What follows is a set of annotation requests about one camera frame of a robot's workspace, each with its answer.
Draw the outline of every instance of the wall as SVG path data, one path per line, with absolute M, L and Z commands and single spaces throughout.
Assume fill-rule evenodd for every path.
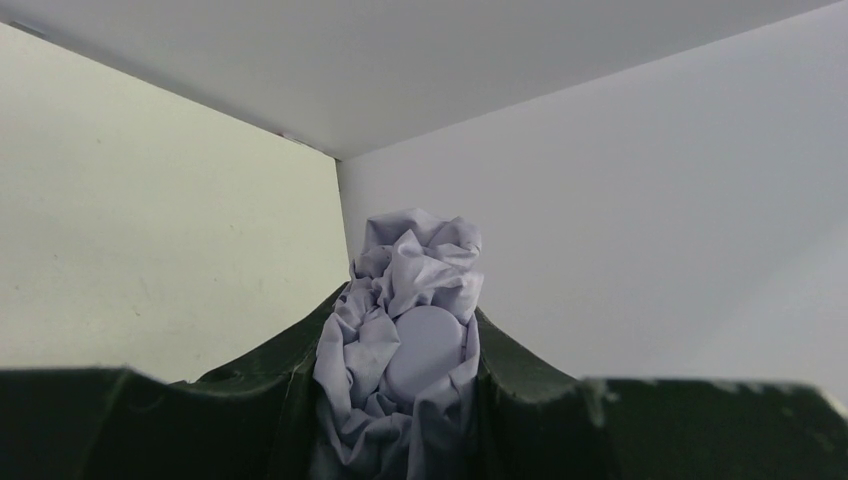
M 347 276 L 335 162 L 0 25 L 0 368 L 194 379 Z
M 848 2 L 344 162 L 366 217 L 483 230 L 482 307 L 575 375 L 848 400 Z

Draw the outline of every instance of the ceiling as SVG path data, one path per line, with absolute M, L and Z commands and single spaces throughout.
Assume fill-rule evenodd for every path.
M 829 3 L 0 0 L 0 15 L 345 159 Z

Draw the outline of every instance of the crumpled plastic sheet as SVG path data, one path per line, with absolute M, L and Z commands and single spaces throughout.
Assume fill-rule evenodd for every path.
M 483 275 L 479 230 L 419 209 L 368 220 L 351 282 L 318 342 L 314 379 L 320 433 L 312 478 L 464 478 L 476 444 L 480 339 L 474 310 Z M 452 313 L 466 329 L 462 363 L 420 392 L 394 398 L 384 372 L 400 345 L 394 320 L 421 305 Z

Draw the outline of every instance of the crumpled fabric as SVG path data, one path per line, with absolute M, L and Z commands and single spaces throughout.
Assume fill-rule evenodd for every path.
M 368 220 L 351 282 L 324 323 L 313 377 L 320 434 L 312 478 L 464 478 L 476 441 L 480 339 L 474 310 L 482 240 L 457 217 L 419 209 Z M 451 312 L 466 329 L 462 363 L 421 391 L 395 398 L 383 374 L 400 345 L 394 320 L 421 305 Z

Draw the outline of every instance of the black plastic part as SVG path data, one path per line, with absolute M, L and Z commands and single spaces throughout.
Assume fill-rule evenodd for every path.
M 315 346 L 339 293 L 193 384 L 0 371 L 0 479 L 305 478 Z M 578 381 L 477 316 L 471 478 L 848 479 L 848 425 L 815 389 Z

